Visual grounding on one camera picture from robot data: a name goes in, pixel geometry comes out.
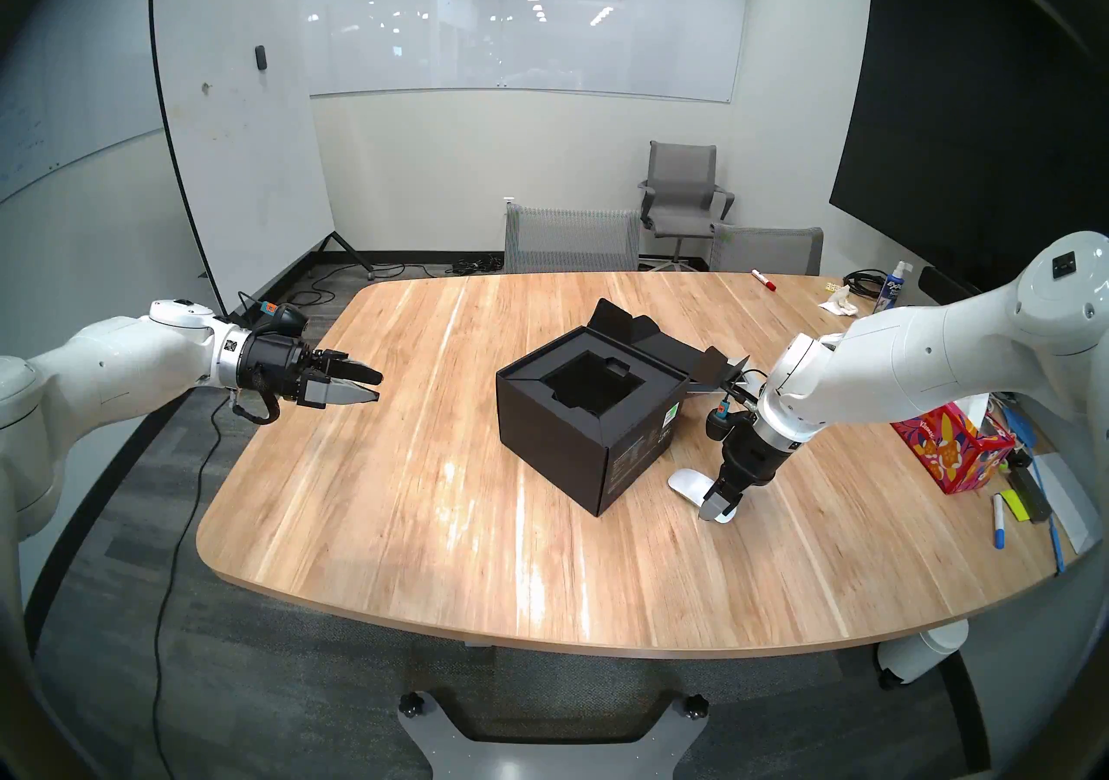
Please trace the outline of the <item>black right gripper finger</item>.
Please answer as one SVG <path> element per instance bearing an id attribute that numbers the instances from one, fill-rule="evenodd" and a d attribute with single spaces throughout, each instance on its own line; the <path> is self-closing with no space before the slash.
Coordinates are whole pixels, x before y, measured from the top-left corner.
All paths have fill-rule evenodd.
<path id="1" fill-rule="evenodd" d="M 700 479 L 701 502 L 696 515 L 702 521 L 728 523 L 744 496 L 744 487 L 726 479 Z"/>

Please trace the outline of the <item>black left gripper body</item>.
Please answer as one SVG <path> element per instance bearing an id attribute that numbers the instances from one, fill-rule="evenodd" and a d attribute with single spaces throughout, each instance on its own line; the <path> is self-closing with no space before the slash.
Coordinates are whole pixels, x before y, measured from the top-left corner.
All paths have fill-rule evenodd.
<path id="1" fill-rule="evenodd" d="M 250 331 L 235 363 L 235 386 L 263 395 L 269 405 L 278 398 L 302 397 L 301 379 L 309 366 L 309 343 L 293 335 Z"/>

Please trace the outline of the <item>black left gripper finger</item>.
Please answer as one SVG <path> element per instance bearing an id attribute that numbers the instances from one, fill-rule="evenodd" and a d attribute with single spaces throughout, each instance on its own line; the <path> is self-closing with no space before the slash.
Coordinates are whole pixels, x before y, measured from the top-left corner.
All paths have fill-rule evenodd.
<path id="1" fill-rule="evenodd" d="M 381 384 L 384 378 L 380 372 L 336 350 L 311 351 L 311 368 L 330 379 L 349 379 L 356 384 Z"/>
<path id="2" fill-rule="evenodd" d="M 299 382 L 299 406 L 323 411 L 329 405 L 365 404 L 379 401 L 379 393 L 352 379 L 311 378 L 303 376 Z"/>

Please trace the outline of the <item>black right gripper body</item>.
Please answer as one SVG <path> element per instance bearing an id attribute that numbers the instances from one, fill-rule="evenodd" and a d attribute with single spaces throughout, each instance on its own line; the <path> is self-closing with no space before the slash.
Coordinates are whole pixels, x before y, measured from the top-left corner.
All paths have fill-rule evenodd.
<path id="1" fill-rule="evenodd" d="M 715 492 L 722 495 L 742 495 L 752 486 L 769 485 L 779 467 L 795 452 L 795 444 L 765 440 L 753 425 L 735 425 L 722 440 L 722 463 L 715 482 Z"/>

